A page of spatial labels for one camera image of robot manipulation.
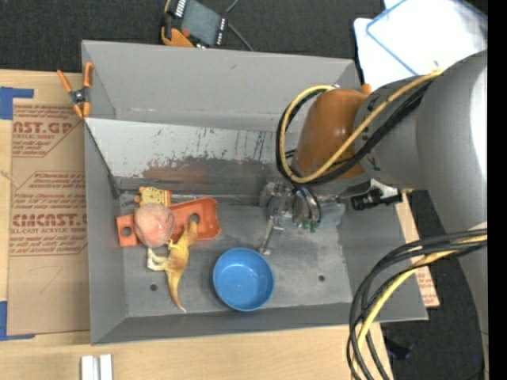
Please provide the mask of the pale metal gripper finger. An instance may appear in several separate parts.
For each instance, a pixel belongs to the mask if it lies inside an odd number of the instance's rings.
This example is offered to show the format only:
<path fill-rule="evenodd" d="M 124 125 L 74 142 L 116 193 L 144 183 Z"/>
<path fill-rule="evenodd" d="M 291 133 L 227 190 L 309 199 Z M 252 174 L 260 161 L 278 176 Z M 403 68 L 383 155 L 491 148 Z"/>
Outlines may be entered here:
<path fill-rule="evenodd" d="M 269 255 L 272 248 L 280 241 L 284 232 L 283 221 L 280 217 L 271 217 L 267 222 L 264 239 L 259 248 L 259 253 Z"/>
<path fill-rule="evenodd" d="M 268 181 L 261 190 L 259 206 L 267 215 L 280 215 L 284 209 L 286 185 L 278 181 Z"/>

